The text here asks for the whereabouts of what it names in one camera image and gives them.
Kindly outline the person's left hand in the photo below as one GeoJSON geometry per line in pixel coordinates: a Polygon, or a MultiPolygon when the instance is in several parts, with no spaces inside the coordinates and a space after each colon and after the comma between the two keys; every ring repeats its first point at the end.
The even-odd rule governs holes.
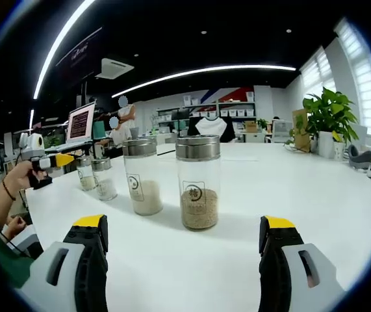
{"type": "Polygon", "coordinates": [[[30,187],[29,174],[33,174],[40,181],[46,177],[47,172],[43,170],[36,172],[33,170],[32,162],[22,161],[18,163],[4,178],[7,189],[11,192],[28,189],[30,187]]]}

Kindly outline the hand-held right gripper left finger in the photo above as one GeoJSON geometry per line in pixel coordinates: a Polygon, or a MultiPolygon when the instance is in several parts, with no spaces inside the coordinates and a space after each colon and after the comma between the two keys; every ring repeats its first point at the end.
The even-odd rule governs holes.
{"type": "Polygon", "coordinates": [[[22,297],[33,311],[107,311],[107,216],[78,219],[31,265],[22,297]]]}

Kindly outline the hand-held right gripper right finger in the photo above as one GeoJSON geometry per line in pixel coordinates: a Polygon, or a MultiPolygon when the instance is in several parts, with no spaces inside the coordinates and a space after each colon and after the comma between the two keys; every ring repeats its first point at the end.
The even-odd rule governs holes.
{"type": "Polygon", "coordinates": [[[287,219],[262,216],[259,311],[331,311],[344,297],[333,263],[287,219]]]}

